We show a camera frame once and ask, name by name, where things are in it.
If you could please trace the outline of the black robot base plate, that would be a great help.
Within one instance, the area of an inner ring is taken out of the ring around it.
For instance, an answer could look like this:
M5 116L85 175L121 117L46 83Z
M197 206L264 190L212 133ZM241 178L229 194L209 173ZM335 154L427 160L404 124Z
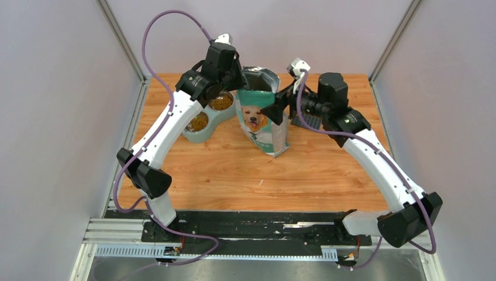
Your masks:
M322 246L370 246L371 238L346 234L341 213L177 211L175 231L219 241L215 255L316 256Z

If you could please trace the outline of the green pet food bag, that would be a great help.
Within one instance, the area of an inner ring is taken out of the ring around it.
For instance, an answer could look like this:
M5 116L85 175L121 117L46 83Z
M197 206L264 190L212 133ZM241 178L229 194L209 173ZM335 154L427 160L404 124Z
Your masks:
M281 80L273 71L258 66L244 67L242 75L246 85L236 91L235 101L240 127L263 153L278 157L289 148L287 115L277 125L261 110L274 102Z

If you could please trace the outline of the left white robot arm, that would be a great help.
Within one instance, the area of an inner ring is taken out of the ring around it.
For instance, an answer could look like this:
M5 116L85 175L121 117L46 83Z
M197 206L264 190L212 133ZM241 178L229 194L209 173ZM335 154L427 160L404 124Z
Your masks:
M174 241L179 226L173 222L176 211L168 190L172 177L162 171L172 145L187 125L222 91L244 86L239 54L229 43L212 42L205 59L181 75L164 111L141 140L131 149L120 148L116 157L121 165L118 178L126 175L144 197L158 222L157 235Z

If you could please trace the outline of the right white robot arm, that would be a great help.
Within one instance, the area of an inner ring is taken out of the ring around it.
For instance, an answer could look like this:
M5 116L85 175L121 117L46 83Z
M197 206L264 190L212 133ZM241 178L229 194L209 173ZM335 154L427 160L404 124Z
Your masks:
M372 130L370 123L349 106L348 85L340 73L319 76L317 91L306 86L308 73L300 80L276 93L274 102L261 110L276 124L283 121L283 113L290 109L290 118L303 119L310 114L322 120L322 130L348 154L353 156L380 189L388 210L361 212L350 210L341 215L334 228L335 239L349 244L358 235L384 238L391 246L400 248L411 244L426 253L436 252L432 226L443 201L438 193L426 193L388 154Z

